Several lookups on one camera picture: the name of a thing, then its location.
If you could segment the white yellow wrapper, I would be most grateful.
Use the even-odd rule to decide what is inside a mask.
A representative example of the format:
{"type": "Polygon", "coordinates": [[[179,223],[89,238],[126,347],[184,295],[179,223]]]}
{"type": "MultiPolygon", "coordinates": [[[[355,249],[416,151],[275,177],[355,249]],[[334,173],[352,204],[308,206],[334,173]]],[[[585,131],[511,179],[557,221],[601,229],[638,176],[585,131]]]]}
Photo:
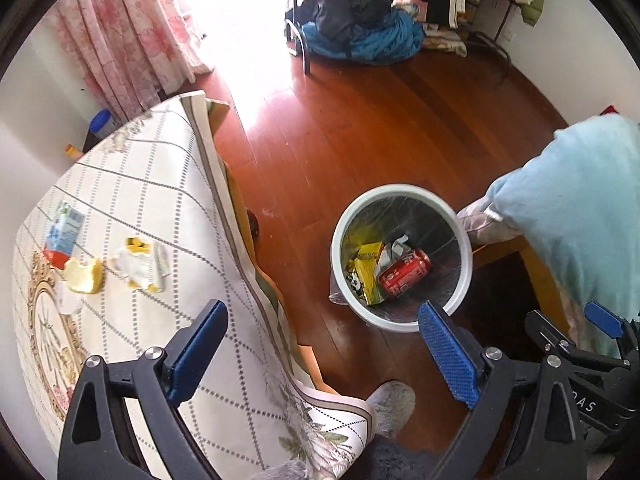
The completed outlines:
{"type": "Polygon", "coordinates": [[[162,292],[170,274],[167,252],[163,244],[142,238],[127,237],[110,260],[115,273],[132,288],[145,292],[162,292]]]}

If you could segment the red cola can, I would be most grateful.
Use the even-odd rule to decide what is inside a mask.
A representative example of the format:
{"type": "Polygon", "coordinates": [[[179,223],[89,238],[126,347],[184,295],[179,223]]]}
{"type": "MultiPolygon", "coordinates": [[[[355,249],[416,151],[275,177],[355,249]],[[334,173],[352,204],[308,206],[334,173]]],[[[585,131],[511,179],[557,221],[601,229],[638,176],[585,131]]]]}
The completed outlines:
{"type": "Polygon", "coordinates": [[[387,297],[398,297],[423,280],[431,270],[431,259],[422,249],[411,249],[378,276],[387,297]]]}

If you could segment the white medicine box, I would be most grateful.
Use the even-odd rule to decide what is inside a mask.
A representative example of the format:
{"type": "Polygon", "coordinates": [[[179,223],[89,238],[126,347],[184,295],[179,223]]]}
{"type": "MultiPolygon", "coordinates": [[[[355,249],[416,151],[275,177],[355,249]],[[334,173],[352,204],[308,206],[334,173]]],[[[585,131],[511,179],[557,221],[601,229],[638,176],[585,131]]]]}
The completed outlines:
{"type": "Polygon", "coordinates": [[[408,235],[404,234],[403,236],[396,238],[393,242],[384,244],[380,254],[378,255],[378,260],[376,260],[374,273],[379,274],[385,271],[407,252],[410,252],[411,247],[409,246],[408,241],[408,235]]]}

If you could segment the yellow snack bag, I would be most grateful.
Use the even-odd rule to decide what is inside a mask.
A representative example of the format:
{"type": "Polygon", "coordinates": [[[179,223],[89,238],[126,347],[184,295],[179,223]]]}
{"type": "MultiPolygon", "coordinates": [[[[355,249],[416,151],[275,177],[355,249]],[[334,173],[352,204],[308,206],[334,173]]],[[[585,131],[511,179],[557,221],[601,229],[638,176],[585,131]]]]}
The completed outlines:
{"type": "Polygon", "coordinates": [[[346,264],[347,283],[367,306],[375,306],[383,301],[376,280],[376,266],[382,249],[383,244],[380,242],[364,244],[358,248],[356,256],[346,264]]]}

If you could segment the clear plastic cup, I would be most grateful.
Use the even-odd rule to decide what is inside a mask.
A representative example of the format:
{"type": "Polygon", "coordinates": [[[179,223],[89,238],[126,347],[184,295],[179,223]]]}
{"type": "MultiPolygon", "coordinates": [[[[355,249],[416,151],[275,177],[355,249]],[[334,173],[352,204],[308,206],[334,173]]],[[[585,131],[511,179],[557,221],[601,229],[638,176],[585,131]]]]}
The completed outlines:
{"type": "Polygon", "coordinates": [[[54,287],[55,305],[60,315],[73,315],[82,308],[83,294],[73,292],[64,281],[57,282],[54,287]]]}

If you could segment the white round trash bin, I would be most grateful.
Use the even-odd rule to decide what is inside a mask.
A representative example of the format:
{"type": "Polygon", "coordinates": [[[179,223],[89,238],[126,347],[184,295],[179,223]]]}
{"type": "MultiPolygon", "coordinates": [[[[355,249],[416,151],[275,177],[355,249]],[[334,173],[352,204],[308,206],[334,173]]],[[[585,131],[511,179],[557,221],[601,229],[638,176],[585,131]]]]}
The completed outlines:
{"type": "Polygon", "coordinates": [[[447,314],[461,306],[472,267],[469,237],[442,198],[386,184],[358,196],[337,221],[329,300],[381,330],[415,333],[422,304],[447,314]]]}

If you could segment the grey fluffy slipper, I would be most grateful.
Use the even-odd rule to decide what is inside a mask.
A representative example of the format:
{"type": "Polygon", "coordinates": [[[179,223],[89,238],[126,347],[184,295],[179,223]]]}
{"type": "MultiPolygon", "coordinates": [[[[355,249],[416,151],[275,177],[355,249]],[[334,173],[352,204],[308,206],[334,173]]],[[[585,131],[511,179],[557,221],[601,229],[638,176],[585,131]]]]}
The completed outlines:
{"type": "Polygon", "coordinates": [[[376,433],[396,439],[416,407],[413,388],[399,380],[389,380],[367,397],[376,416],[376,433]]]}

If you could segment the beige pillow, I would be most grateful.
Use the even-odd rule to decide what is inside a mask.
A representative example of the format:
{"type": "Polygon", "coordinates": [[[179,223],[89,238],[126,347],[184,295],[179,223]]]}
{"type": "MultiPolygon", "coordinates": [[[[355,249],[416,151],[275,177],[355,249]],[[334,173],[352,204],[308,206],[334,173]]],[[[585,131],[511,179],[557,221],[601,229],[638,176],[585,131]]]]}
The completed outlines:
{"type": "Polygon", "coordinates": [[[515,226],[498,213],[487,196],[462,208],[457,217],[473,245],[507,242],[521,235],[515,226]]]}

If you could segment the light blue bed blanket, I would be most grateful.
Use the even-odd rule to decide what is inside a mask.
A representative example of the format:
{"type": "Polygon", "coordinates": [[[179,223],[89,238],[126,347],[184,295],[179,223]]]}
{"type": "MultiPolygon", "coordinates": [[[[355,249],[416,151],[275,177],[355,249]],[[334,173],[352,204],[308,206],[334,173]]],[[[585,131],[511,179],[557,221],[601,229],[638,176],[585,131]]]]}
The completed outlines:
{"type": "Polygon", "coordinates": [[[491,208],[522,233],[578,308],[639,316],[639,124],[593,116],[555,131],[536,157],[489,185],[491,208]]]}

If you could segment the yellow fruit peel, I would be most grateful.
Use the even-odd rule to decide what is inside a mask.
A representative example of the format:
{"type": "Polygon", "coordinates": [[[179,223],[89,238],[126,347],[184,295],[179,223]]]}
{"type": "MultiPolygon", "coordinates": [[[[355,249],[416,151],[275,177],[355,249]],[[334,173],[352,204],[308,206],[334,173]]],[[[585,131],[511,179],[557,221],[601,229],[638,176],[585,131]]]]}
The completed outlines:
{"type": "Polygon", "coordinates": [[[66,261],[63,278],[69,290],[78,294],[96,294],[103,282],[103,263],[99,259],[92,259],[87,263],[82,263],[76,258],[66,261]]]}

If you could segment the patterned white tablecloth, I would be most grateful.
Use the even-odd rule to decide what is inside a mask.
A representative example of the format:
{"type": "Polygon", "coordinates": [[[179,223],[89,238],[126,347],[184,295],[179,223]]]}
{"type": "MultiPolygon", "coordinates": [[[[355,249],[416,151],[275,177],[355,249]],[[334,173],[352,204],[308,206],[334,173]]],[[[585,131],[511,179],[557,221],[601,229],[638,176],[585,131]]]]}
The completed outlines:
{"type": "Polygon", "coordinates": [[[247,479],[301,460],[337,479],[374,434],[366,402],[321,390],[299,354],[277,287],[256,266],[226,165],[213,142],[218,108],[203,92],[158,104],[101,142],[47,190],[18,228],[12,262],[14,333],[23,378],[51,448],[60,445],[79,370],[97,354],[129,361],[163,346],[209,300],[229,326],[180,415],[218,474],[247,479]],[[72,256],[99,259],[103,282],[60,315],[64,281],[43,253],[61,202],[86,218],[72,256]],[[110,265],[127,237],[165,246],[162,292],[132,288],[110,265]]]}

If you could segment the blue milk carton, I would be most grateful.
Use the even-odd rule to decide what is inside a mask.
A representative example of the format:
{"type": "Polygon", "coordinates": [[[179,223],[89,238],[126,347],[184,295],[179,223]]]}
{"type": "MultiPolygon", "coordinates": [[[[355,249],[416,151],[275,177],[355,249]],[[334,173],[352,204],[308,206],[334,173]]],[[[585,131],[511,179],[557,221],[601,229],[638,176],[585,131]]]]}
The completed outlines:
{"type": "Polygon", "coordinates": [[[43,246],[44,256],[55,268],[62,270],[72,256],[85,218],[82,212],[69,203],[58,204],[43,246]]]}

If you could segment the orange cap bottle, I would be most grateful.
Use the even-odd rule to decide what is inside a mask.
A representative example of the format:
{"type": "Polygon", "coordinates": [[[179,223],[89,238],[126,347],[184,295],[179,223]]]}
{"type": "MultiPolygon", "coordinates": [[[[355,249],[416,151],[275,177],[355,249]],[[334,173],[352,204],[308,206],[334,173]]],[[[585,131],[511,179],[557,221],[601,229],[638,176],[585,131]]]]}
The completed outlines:
{"type": "Polygon", "coordinates": [[[76,148],[76,146],[73,146],[73,144],[67,144],[64,152],[69,158],[73,160],[79,160],[82,156],[84,156],[84,153],[79,148],[76,148]]]}

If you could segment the blue lid plastic jar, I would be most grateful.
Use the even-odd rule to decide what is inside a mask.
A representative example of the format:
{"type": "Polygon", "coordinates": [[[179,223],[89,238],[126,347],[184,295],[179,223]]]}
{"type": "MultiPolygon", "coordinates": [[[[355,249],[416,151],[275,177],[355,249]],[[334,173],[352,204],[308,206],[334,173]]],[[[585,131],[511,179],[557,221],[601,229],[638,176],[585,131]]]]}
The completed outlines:
{"type": "Polygon", "coordinates": [[[110,110],[104,108],[96,113],[89,124],[88,133],[97,139],[104,140],[118,128],[117,122],[110,110]]]}

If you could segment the pink floral curtain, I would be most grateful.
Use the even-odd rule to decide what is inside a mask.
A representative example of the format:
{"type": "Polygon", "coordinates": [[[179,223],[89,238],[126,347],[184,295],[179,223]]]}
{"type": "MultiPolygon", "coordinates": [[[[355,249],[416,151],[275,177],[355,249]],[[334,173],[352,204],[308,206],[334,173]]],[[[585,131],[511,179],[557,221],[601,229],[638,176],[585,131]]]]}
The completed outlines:
{"type": "Polygon", "coordinates": [[[176,0],[58,0],[46,23],[118,122],[213,70],[176,0]]]}

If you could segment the blue and black clothes pile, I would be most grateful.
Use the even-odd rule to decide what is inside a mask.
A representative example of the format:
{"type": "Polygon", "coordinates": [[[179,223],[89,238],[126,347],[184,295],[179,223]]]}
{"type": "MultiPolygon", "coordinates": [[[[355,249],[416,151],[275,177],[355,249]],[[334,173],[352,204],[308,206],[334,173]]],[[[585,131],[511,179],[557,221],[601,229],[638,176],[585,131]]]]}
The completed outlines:
{"type": "Polygon", "coordinates": [[[310,52],[337,61],[394,64],[425,39],[422,24],[392,0],[304,0],[284,17],[299,22],[310,52]]]}

